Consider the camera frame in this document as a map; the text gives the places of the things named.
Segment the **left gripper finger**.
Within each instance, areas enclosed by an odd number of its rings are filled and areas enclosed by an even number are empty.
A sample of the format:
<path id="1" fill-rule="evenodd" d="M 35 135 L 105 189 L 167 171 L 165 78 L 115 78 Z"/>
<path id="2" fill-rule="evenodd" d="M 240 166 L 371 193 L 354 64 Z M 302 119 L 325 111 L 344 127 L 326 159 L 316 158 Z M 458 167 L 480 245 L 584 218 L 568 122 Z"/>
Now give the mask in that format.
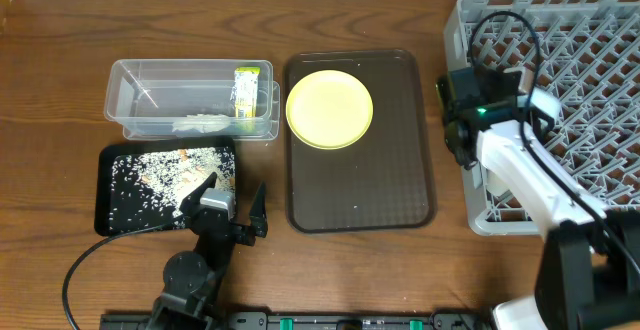
<path id="1" fill-rule="evenodd" d="M 217 174 L 212 172 L 198 187 L 183 198 L 179 207 L 183 217 L 190 217 L 192 215 L 200 205 L 200 199 L 205 191 L 209 188 L 214 188 L 216 181 Z"/>
<path id="2" fill-rule="evenodd" d="M 265 238 L 268 233 L 268 221 L 266 216 L 266 183 L 262 182 L 253 199 L 251 209 L 249 211 L 250 226 L 255 235 Z"/>

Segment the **food scraps rice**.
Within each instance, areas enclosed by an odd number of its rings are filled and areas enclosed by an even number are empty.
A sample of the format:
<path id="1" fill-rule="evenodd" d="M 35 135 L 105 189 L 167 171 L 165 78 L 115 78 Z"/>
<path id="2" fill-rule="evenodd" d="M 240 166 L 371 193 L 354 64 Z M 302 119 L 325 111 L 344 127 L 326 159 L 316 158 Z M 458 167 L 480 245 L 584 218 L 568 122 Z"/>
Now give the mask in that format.
<path id="1" fill-rule="evenodd" d="M 217 175 L 217 189 L 235 191 L 235 154 L 231 148 L 178 149 L 116 157 L 110 170 L 110 228 L 138 230 L 169 221 L 181 228 L 182 200 L 211 174 Z"/>

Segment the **white tissue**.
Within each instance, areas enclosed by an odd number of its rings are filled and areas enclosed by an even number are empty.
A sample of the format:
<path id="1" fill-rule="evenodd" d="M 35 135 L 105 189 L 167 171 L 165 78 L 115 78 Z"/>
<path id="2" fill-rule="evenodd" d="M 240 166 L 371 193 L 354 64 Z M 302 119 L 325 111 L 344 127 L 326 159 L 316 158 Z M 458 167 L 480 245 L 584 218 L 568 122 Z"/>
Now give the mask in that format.
<path id="1" fill-rule="evenodd" d="M 172 124 L 173 132 L 197 132 L 213 133 L 219 132 L 231 124 L 231 118 L 226 115 L 197 114 L 187 115 Z"/>

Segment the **green snack wrapper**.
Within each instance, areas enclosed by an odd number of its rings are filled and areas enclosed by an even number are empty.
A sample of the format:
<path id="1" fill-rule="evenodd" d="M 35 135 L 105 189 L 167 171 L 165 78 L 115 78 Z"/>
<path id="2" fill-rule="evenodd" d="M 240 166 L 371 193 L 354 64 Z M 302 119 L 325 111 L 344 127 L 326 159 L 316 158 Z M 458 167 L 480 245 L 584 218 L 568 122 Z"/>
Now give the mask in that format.
<path id="1" fill-rule="evenodd" d="M 237 118 L 256 116 L 259 67 L 239 67 L 234 71 L 231 100 Z"/>

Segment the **yellow plate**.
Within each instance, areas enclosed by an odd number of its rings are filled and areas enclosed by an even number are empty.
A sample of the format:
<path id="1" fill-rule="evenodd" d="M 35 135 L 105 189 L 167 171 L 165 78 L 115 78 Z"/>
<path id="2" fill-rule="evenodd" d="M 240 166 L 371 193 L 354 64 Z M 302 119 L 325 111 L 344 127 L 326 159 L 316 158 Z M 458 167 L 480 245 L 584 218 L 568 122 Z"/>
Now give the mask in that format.
<path id="1" fill-rule="evenodd" d="M 306 75 L 290 90 L 285 106 L 293 134 L 304 144 L 336 150 L 357 142 L 369 129 L 374 114 L 366 86 L 338 70 Z"/>

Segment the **light blue bowl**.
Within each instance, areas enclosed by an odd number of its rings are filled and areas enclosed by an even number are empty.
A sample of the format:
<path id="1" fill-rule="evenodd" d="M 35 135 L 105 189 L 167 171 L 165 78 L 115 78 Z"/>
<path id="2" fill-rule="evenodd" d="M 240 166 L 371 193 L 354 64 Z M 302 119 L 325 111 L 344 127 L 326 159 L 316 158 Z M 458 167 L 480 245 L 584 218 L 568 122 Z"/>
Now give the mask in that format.
<path id="1" fill-rule="evenodd" d="M 549 118 L 551 123 L 556 123 L 562 112 L 560 100 L 538 87 L 535 87 L 532 92 L 530 108 Z"/>

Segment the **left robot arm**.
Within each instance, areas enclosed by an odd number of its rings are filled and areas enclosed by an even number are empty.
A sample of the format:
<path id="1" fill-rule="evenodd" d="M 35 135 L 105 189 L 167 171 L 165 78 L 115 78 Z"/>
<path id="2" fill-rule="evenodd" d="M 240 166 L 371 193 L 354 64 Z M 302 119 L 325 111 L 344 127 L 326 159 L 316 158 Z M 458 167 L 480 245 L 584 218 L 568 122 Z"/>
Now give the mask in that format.
<path id="1" fill-rule="evenodd" d="M 261 183 L 249 211 L 250 223 L 236 223 L 233 195 L 215 188 L 211 174 L 180 204 L 185 225 L 198 241 L 191 251 L 172 256 L 163 270 L 164 288 L 145 327 L 150 330 L 219 329 L 226 325 L 213 310 L 234 247 L 253 246 L 268 232 L 266 184 Z"/>

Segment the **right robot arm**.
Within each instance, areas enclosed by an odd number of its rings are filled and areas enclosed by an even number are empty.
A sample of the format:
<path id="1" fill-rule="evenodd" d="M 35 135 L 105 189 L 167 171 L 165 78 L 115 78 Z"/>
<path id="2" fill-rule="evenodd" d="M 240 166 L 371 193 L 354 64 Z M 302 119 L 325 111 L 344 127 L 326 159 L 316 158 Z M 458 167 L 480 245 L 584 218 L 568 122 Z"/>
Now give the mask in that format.
<path id="1" fill-rule="evenodd" d="M 524 208 L 544 240 L 532 295 L 496 306 L 497 329 L 609 329 L 639 320 L 639 214 L 590 194 L 540 143 L 561 113 L 525 67 L 471 67 L 436 82 L 445 143 L 482 166 Z"/>

